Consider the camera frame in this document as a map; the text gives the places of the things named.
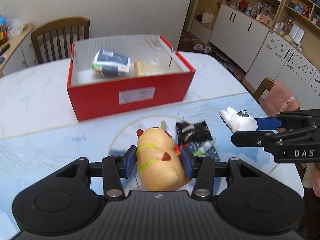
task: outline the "wooden chair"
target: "wooden chair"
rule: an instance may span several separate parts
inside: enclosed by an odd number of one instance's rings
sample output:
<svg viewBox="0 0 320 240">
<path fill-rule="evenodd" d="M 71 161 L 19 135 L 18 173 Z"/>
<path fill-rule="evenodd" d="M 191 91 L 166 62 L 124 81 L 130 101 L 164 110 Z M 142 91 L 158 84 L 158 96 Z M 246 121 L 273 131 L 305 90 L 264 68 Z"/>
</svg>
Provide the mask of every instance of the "wooden chair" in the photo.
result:
<svg viewBox="0 0 320 240">
<path fill-rule="evenodd" d="M 45 35 L 49 33 L 52 58 L 55 61 L 56 54 L 55 54 L 55 49 L 54 49 L 52 32 L 55 32 L 55 35 L 56 35 L 59 59 L 62 59 L 59 30 L 61 30 L 61 29 L 63 30 L 63 43 L 64 43 L 65 58 L 68 58 L 69 54 L 68 54 L 66 29 L 69 28 L 70 45 L 72 46 L 72 43 L 73 43 L 72 28 L 76 28 L 76 38 L 77 38 L 77 41 L 79 41 L 80 40 L 79 27 L 83 27 L 84 39 L 88 39 L 89 38 L 90 21 L 89 21 L 89 19 L 83 18 L 83 17 L 69 17 L 69 18 L 58 19 L 58 20 L 49 22 L 45 25 L 42 25 L 41 27 L 34 30 L 31 33 L 31 40 L 33 43 L 33 47 L 34 47 L 34 50 L 36 53 L 38 63 L 39 64 L 43 63 L 43 58 L 41 56 L 40 46 L 39 46 L 39 42 L 38 42 L 39 36 L 42 36 L 45 56 L 46 56 L 47 62 L 50 62 L 47 40 L 45 37 Z"/>
<path fill-rule="evenodd" d="M 270 79 L 270 78 L 265 78 L 260 86 L 258 87 L 258 89 L 255 91 L 255 93 L 253 94 L 253 98 L 259 102 L 259 98 L 262 96 L 262 94 L 264 93 L 265 90 L 270 91 L 271 88 L 273 87 L 273 85 L 275 84 L 275 82 Z"/>
</svg>

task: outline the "cardboard box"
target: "cardboard box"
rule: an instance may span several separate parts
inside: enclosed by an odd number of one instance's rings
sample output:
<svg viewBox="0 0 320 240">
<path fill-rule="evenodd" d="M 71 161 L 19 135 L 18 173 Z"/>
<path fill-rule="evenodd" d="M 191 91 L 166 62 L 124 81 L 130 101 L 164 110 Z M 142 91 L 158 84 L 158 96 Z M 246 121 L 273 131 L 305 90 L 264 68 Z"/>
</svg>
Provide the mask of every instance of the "cardboard box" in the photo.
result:
<svg viewBox="0 0 320 240">
<path fill-rule="evenodd" d="M 97 51 L 113 51 L 149 62 L 168 74 L 106 78 L 91 68 Z M 182 101 L 195 69 L 159 35 L 125 35 L 76 41 L 67 91 L 78 121 Z"/>
</svg>

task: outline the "snack package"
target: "snack package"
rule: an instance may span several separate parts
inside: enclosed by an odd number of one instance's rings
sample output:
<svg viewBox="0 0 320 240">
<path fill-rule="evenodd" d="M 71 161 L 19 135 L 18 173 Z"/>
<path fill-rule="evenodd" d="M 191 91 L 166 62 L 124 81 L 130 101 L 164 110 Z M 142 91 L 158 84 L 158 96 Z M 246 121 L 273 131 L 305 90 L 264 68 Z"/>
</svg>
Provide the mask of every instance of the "snack package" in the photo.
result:
<svg viewBox="0 0 320 240">
<path fill-rule="evenodd" d="M 99 50 L 92 60 L 92 69 L 104 76 L 125 76 L 131 74 L 132 60 L 121 54 Z"/>
<path fill-rule="evenodd" d="M 203 120 L 201 123 L 191 124 L 188 122 L 176 123 L 178 133 L 178 145 L 191 142 L 206 142 L 212 141 L 212 136 Z"/>
<path fill-rule="evenodd" d="M 156 76 L 166 73 L 164 69 L 151 63 L 136 61 L 134 63 L 134 70 L 138 77 Z"/>
</svg>

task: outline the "metal screw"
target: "metal screw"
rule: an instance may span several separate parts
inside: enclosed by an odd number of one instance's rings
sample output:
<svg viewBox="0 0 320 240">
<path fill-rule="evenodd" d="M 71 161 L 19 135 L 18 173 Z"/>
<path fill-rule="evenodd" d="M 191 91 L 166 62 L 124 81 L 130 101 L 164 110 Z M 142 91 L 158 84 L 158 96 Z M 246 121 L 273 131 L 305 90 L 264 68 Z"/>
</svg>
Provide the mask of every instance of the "metal screw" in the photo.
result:
<svg viewBox="0 0 320 240">
<path fill-rule="evenodd" d="M 122 191 L 119 189 L 110 189 L 107 191 L 108 197 L 120 197 L 122 195 Z"/>
<path fill-rule="evenodd" d="M 195 195 L 198 197 L 207 197 L 209 196 L 210 191 L 204 188 L 199 188 L 197 190 L 195 190 Z"/>
</svg>

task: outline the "table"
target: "table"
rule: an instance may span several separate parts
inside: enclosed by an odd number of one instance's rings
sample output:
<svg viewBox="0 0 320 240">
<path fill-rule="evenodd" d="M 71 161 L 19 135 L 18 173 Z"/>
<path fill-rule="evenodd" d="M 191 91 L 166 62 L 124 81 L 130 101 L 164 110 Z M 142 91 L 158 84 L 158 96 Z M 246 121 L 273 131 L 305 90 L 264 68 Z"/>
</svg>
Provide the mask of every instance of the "table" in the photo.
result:
<svg viewBox="0 0 320 240">
<path fill-rule="evenodd" d="M 162 120 L 166 121 L 172 134 L 177 120 L 198 122 L 205 119 L 212 136 L 216 137 L 215 147 L 221 161 L 239 156 L 303 196 L 294 164 L 277 165 L 273 156 L 261 148 L 240 148 L 231 144 L 231 132 L 218 111 L 228 106 L 235 109 L 245 107 L 252 116 L 264 117 L 251 95 L 210 56 L 182 54 L 196 68 L 196 75 L 182 103 L 81 123 L 76 121 L 65 87 L 68 60 L 44 64 L 0 79 L 0 112 L 8 111 L 4 116 L 10 118 L 8 121 L 2 114 L 0 117 L 0 239 L 7 240 L 17 232 L 10 204 L 22 189 L 80 156 L 87 156 L 95 162 L 112 151 L 124 151 L 136 143 L 137 128 L 159 126 Z M 5 94 L 6 86 L 16 90 Z M 124 184 L 126 192 L 137 186 L 135 180 Z M 217 192 L 225 187 L 226 181 L 222 179 Z M 101 194 L 102 180 L 94 178 L 91 188 Z"/>
</svg>

